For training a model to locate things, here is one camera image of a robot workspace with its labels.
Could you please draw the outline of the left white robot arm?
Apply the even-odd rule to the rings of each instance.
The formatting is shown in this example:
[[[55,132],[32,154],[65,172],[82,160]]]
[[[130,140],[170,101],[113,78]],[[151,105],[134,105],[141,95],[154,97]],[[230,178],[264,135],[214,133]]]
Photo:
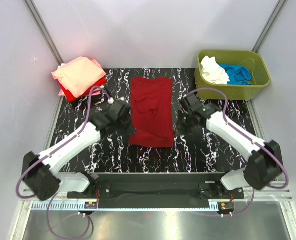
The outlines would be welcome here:
[[[131,107],[116,100],[108,107],[93,114],[87,113],[79,128],[51,148],[23,158],[20,181],[40,201],[46,201],[57,193],[68,193],[79,198],[96,194],[95,179],[86,172],[59,176],[60,169],[72,158],[103,137],[120,132],[130,135],[135,132],[131,120]]]

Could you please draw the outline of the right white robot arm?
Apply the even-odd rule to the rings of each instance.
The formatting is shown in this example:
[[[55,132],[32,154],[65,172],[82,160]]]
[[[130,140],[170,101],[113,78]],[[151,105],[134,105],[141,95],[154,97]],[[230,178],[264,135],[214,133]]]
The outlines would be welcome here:
[[[261,190],[283,172],[281,149],[275,141],[266,142],[247,132],[229,119],[218,106],[202,104],[196,95],[187,95],[180,100],[177,133],[191,134],[197,128],[204,128],[216,134],[247,162],[245,168],[226,173],[215,185],[216,195],[226,198],[233,190],[251,187]]]

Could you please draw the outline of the dark red t-shirt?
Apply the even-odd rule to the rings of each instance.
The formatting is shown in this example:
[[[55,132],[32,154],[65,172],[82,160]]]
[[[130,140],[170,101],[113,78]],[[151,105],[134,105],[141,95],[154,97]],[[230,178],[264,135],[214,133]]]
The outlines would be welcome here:
[[[129,144],[146,148],[173,147],[172,79],[132,78],[130,102],[136,132],[130,135]]]

